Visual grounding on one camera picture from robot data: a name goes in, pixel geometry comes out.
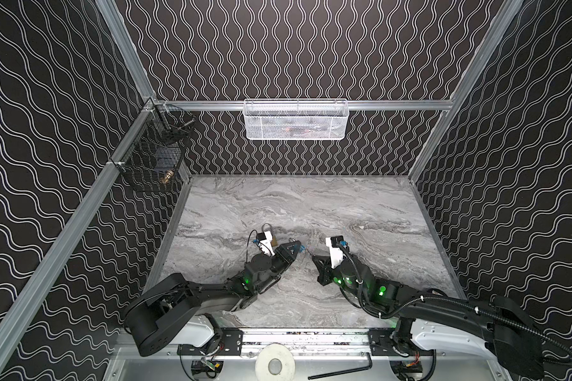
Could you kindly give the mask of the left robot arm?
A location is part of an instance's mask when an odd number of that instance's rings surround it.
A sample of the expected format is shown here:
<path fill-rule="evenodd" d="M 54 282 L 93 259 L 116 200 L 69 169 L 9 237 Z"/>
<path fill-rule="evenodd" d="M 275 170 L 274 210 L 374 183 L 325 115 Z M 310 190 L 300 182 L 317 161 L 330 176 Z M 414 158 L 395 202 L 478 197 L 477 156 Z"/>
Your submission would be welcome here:
<path fill-rule="evenodd" d="M 149 357 L 167 346 L 193 317 L 247 308 L 281 280 L 302 251 L 300 241 L 280 244 L 272 257 L 255 255 L 222 284 L 198 284 L 173 273 L 127 306 L 123 325 L 139 355 Z"/>

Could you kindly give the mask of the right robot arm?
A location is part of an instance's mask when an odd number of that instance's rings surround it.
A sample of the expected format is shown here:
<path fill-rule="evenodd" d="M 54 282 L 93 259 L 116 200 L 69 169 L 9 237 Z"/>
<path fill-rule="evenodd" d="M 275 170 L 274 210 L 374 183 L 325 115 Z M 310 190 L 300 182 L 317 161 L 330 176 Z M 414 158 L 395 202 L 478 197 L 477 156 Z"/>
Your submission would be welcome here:
<path fill-rule="evenodd" d="M 508 371 L 530 379 L 544 374 L 542 340 L 532 318 L 510 298 L 491 301 L 450 298 L 438 289 L 425 291 L 375 276 L 357 257 L 332 267 L 330 257 L 312 258 L 321 285 L 335 284 L 343 295 L 355 298 L 353 306 L 373 318 L 398 319 L 394 342 L 400 351 L 415 347 L 411 330 L 415 322 L 433 322 L 481 339 L 483 349 Z"/>

